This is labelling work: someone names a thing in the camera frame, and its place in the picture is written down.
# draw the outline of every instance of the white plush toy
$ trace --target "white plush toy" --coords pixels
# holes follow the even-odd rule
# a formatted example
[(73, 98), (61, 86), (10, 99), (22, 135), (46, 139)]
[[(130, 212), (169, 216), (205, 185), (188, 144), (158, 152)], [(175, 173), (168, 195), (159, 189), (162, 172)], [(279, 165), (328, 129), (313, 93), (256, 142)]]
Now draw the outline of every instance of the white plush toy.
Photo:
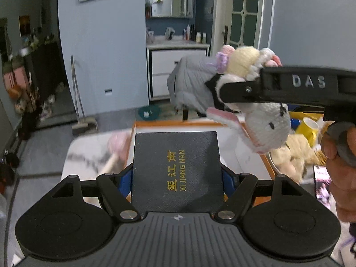
[[(282, 66), (278, 56), (271, 49), (261, 51), (253, 47), (241, 47), (234, 51), (225, 45), (217, 57), (225, 56), (226, 65), (219, 65), (224, 70), (216, 84), (216, 92), (220, 99), (220, 89), (225, 83), (252, 81), (259, 77), (262, 67)], [(245, 115), (245, 128), (237, 116), (231, 112), (208, 108), (206, 114), (217, 122), (228, 125), (238, 131), (246, 145), (254, 152), (263, 154), (271, 149), (281, 147), (289, 135), (291, 119), (288, 107), (281, 103), (225, 103), (232, 110), (241, 111)]]

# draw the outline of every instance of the white vanity cabinet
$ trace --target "white vanity cabinet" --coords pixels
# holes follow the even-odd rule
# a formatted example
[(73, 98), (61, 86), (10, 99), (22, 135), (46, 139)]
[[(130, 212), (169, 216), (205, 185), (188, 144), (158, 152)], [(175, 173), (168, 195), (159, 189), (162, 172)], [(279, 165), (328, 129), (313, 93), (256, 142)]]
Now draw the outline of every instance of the white vanity cabinet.
[(194, 42), (165, 42), (147, 45), (147, 77), (150, 101), (170, 98), (167, 79), (182, 57), (209, 55), (210, 45)]

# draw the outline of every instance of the yellow mug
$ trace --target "yellow mug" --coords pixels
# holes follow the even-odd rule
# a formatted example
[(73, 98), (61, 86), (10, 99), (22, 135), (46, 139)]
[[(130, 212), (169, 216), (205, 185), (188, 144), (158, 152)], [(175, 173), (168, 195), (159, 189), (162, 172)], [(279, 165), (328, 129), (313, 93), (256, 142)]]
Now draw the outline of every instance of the yellow mug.
[(319, 125), (314, 120), (308, 117), (303, 118), (301, 124), (295, 131), (295, 133), (297, 134), (301, 133), (302, 135), (304, 135), (311, 147), (313, 147), (316, 143), (318, 132)]

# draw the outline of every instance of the phone screen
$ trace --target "phone screen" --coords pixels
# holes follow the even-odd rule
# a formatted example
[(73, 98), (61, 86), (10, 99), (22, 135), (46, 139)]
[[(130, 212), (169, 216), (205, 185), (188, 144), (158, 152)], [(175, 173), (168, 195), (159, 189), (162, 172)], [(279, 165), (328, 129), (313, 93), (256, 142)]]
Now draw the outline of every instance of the phone screen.
[(330, 209), (330, 190), (331, 179), (326, 167), (314, 166), (315, 195), (319, 202)]

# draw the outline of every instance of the human hand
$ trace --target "human hand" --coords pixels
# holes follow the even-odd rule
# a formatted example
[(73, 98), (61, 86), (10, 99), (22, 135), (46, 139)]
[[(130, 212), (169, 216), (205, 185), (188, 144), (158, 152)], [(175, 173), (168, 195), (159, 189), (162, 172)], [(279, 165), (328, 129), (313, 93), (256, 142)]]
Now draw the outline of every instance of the human hand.
[[(356, 155), (356, 127), (348, 130), (347, 142)], [(343, 222), (356, 222), (356, 168), (347, 165), (339, 157), (336, 144), (328, 134), (323, 136), (321, 145), (328, 157), (326, 169), (332, 180), (330, 192), (336, 201), (338, 218)]]

